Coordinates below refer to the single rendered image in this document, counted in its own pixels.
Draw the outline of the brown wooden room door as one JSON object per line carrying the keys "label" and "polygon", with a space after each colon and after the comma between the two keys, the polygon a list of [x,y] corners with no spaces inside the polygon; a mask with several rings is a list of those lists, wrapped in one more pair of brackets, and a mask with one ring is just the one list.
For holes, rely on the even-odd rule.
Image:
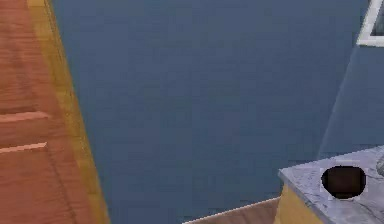
{"label": "brown wooden room door", "polygon": [[111,224],[53,0],[0,0],[0,224]]}

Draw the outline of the dark brown round bowl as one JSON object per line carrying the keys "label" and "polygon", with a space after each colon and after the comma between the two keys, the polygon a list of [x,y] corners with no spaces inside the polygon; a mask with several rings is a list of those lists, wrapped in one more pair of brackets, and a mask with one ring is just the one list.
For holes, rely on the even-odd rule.
{"label": "dark brown round bowl", "polygon": [[360,167],[337,165],[324,169],[320,181],[325,192],[332,198],[348,200],[363,193],[367,177]]}

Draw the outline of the grey round metal object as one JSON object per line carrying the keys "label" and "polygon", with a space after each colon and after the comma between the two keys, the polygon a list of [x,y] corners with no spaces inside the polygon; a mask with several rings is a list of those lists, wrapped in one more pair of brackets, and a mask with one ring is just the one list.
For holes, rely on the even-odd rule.
{"label": "grey round metal object", "polygon": [[384,177],[384,155],[377,161],[376,170],[379,175]]}

